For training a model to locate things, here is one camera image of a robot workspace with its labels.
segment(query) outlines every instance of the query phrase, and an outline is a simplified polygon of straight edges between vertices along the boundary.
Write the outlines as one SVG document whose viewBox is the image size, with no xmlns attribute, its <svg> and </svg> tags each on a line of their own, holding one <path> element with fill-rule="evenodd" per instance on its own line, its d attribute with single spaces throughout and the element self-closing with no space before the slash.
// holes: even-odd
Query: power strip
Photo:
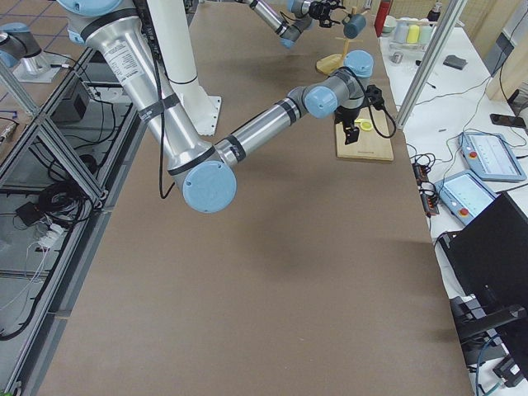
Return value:
<svg viewBox="0 0 528 396">
<path fill-rule="evenodd" d="M 50 250 L 66 231 L 58 224 L 51 224 L 45 235 L 39 238 L 37 243 L 43 250 Z"/>
<path fill-rule="evenodd" d="M 422 201 L 423 211 L 426 213 L 426 216 L 439 215 L 438 194 L 436 193 L 435 185 L 429 181 L 427 167 L 419 163 L 414 163 L 412 165 L 412 171 L 416 178 L 416 184 L 420 191 L 420 200 Z"/>
</svg>

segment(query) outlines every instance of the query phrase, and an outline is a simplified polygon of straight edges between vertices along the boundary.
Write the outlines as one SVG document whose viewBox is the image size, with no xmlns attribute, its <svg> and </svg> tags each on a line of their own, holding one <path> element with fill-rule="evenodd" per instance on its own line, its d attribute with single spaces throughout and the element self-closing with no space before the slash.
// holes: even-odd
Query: bottle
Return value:
<svg viewBox="0 0 528 396">
<path fill-rule="evenodd" d="M 376 20 L 374 22 L 374 28 L 376 29 L 376 35 L 378 37 L 381 36 L 381 31 L 383 30 L 385 18 L 389 14 L 390 5 L 390 0 L 382 0 L 379 4 L 378 13 L 376 14 Z"/>
<path fill-rule="evenodd" d="M 409 25 L 405 21 L 400 21 L 396 25 L 396 30 L 394 31 L 394 41 L 400 44 L 405 44 L 407 42 L 407 35 L 409 34 Z"/>
<path fill-rule="evenodd" d="M 409 33 L 407 34 L 407 44 L 416 44 L 419 35 L 420 27 L 418 27 L 418 25 L 410 25 Z"/>
<path fill-rule="evenodd" d="M 420 22 L 430 22 L 427 19 L 421 19 Z M 418 37 L 418 44 L 428 45 L 431 41 L 432 26 L 420 25 L 420 36 Z"/>
<path fill-rule="evenodd" d="M 438 18 L 440 18 L 440 10 L 442 8 L 441 2 L 435 2 L 435 5 L 433 8 L 429 11 L 427 14 L 427 19 L 429 22 L 436 22 L 438 21 Z"/>
</svg>

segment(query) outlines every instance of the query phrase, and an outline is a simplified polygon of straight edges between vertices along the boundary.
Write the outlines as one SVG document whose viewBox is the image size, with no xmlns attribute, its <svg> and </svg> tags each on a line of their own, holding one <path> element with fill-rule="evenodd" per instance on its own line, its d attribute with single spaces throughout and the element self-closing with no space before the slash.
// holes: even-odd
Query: yellow object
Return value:
<svg viewBox="0 0 528 396">
<path fill-rule="evenodd" d="M 315 63 L 315 69 L 322 73 L 326 74 L 327 76 L 333 72 L 334 70 L 337 70 L 343 65 L 343 60 L 345 60 L 345 57 L 348 54 L 348 46 L 350 45 L 351 40 L 345 39 L 345 44 L 343 45 L 343 51 L 340 54 L 333 54 L 329 55 L 326 58 L 322 58 L 318 60 Z"/>
<path fill-rule="evenodd" d="M 365 131 L 374 129 L 374 125 L 372 124 L 372 121 L 367 118 L 358 118 L 356 121 L 354 121 L 354 123 L 359 124 L 360 128 Z"/>
<path fill-rule="evenodd" d="M 409 33 L 407 35 L 407 44 L 416 44 L 420 36 L 420 27 L 418 25 L 410 25 Z"/>
</svg>

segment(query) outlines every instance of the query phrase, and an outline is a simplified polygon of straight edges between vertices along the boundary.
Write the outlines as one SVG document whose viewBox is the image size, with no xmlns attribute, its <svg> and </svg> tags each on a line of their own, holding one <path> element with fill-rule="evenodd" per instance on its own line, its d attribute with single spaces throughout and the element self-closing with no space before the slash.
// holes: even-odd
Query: yellow cup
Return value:
<svg viewBox="0 0 528 396">
<path fill-rule="evenodd" d="M 407 44 L 416 44 L 420 36 L 420 27 L 418 25 L 410 25 L 409 33 L 407 34 Z"/>
</svg>

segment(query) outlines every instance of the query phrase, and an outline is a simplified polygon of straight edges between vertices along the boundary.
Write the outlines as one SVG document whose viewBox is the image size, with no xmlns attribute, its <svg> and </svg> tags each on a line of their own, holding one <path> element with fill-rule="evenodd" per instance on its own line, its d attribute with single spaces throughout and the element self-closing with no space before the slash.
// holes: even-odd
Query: cylindrical container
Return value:
<svg viewBox="0 0 528 396">
<path fill-rule="evenodd" d="M 416 44 L 420 36 L 420 28 L 418 25 L 410 25 L 409 33 L 407 35 L 407 44 Z"/>
<path fill-rule="evenodd" d="M 418 44 L 427 45 L 431 41 L 432 36 L 432 26 L 430 25 L 421 25 L 420 26 L 420 36 L 418 37 Z"/>
<path fill-rule="evenodd" d="M 400 44 L 404 44 L 407 42 L 407 35 L 409 34 L 409 25 L 407 22 L 400 21 L 396 25 L 396 30 L 394 31 L 394 41 Z"/>
<path fill-rule="evenodd" d="M 427 19 L 430 22 L 438 21 L 438 18 L 440 18 L 441 8 L 442 8 L 442 3 L 441 2 L 435 2 L 434 7 L 427 14 Z"/>
<path fill-rule="evenodd" d="M 390 60 L 393 64 L 400 64 L 402 63 L 402 59 L 403 59 L 403 53 L 401 52 L 395 52 L 393 54 L 393 56 L 390 57 Z"/>
<path fill-rule="evenodd" d="M 390 0 L 384 0 L 379 5 L 378 13 L 376 14 L 376 20 L 374 22 L 374 28 L 376 29 L 376 35 L 378 37 L 381 36 L 383 25 L 385 24 L 385 18 L 389 14 L 389 9 L 390 9 Z"/>
</svg>

